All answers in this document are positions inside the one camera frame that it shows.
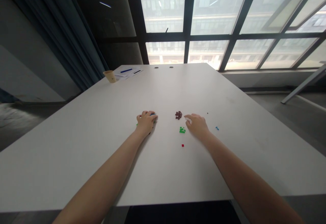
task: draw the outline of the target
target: dark red lego pieces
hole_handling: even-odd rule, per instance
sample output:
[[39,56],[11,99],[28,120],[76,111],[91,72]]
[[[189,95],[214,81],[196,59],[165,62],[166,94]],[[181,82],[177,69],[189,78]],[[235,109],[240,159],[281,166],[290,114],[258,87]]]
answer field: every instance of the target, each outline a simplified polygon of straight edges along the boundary
[[180,111],[176,112],[176,119],[181,119],[182,118],[182,113]]

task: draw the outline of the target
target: paper cup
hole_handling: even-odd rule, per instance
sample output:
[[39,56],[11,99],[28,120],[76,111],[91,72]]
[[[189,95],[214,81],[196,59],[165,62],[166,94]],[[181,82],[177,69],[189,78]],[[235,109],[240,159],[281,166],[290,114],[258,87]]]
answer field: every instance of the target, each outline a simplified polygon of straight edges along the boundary
[[112,70],[105,71],[105,72],[103,72],[103,74],[105,75],[105,77],[108,79],[108,81],[110,83],[115,83],[116,82],[115,75],[114,75]]

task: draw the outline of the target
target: glass pane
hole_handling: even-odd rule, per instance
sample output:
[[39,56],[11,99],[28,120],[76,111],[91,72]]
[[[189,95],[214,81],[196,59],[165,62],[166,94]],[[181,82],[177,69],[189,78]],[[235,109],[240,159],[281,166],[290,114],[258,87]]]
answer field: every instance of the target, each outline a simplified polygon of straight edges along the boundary
[[288,30],[286,33],[324,32],[326,30],[326,6],[297,28],[297,30]]
[[278,33],[301,0],[254,0],[241,34]]
[[[308,0],[307,3],[302,8],[302,10],[300,11],[300,13],[295,18],[295,20],[291,23],[291,27],[296,27],[296,26],[299,26],[300,24],[302,24],[306,20],[307,17],[309,17],[311,14],[313,14],[313,12],[315,12],[316,9],[321,8],[324,4],[325,4],[325,0]],[[314,18],[314,21],[312,24],[308,24],[308,26],[306,26],[305,32],[308,32],[308,27],[310,27],[312,32],[315,32],[314,28],[311,28],[311,27],[316,22],[317,19],[319,19],[318,16],[316,16]]]
[[225,69],[255,69],[272,39],[237,40]]
[[184,44],[184,41],[146,42],[149,64],[183,63]]
[[315,40],[281,39],[261,68],[290,68]]
[[143,64],[138,43],[112,43],[98,46],[111,70],[120,65]]
[[188,63],[208,63],[218,70],[228,42],[228,40],[191,41]]
[[182,32],[184,0],[141,0],[146,32]]
[[77,0],[95,38],[136,36],[128,0]]
[[231,34],[243,0],[195,0],[192,35]]
[[317,49],[301,63],[299,68],[318,68],[322,66],[322,64],[319,63],[320,61],[326,61],[326,41],[318,46]]

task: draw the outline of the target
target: left hand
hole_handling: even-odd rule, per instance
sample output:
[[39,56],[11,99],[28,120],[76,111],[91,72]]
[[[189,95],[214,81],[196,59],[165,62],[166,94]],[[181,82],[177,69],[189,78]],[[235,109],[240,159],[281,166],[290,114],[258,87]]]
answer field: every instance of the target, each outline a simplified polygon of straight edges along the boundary
[[142,115],[137,116],[138,125],[135,132],[145,138],[153,129],[154,121],[157,118],[154,111],[143,111]]

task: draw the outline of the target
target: hand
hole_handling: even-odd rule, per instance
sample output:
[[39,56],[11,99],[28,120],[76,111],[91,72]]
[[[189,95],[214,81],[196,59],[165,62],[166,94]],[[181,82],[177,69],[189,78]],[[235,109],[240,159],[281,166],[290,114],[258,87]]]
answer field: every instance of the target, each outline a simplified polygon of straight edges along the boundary
[[197,114],[185,115],[185,118],[191,119],[186,121],[186,125],[189,131],[197,137],[200,141],[203,141],[205,137],[210,133],[205,118]]
[[154,121],[157,118],[154,111],[143,111],[142,115],[137,116],[138,125],[135,132],[145,138],[153,129]]

